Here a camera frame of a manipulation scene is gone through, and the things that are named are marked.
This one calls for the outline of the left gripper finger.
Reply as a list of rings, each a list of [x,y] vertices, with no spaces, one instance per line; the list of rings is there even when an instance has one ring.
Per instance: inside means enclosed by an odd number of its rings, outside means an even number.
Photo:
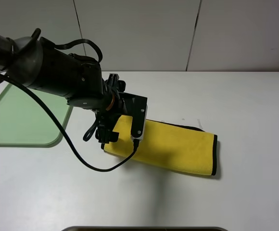
[[[99,143],[110,143],[117,142],[119,138],[119,133],[111,130],[98,130],[98,141]]]

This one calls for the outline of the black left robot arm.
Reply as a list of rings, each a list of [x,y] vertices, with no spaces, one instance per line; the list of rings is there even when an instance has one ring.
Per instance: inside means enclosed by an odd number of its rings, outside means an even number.
[[[117,74],[102,78],[102,53],[97,45],[92,45],[97,59],[65,54],[64,50],[84,40],[57,45],[40,33],[36,29],[31,36],[18,39],[0,36],[0,83],[6,75],[28,89],[61,96],[70,106],[93,111],[96,121],[84,141],[95,136],[100,143],[116,142],[114,127],[124,112],[119,93],[125,90],[125,82]]]

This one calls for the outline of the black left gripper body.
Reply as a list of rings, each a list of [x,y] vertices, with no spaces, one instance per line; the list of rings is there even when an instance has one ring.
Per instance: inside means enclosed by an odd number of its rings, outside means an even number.
[[[104,86],[105,107],[96,111],[97,139],[99,129],[113,131],[118,119],[124,114],[124,102],[121,99],[120,93],[125,91],[125,81],[120,80],[118,74],[111,73],[104,82]]]

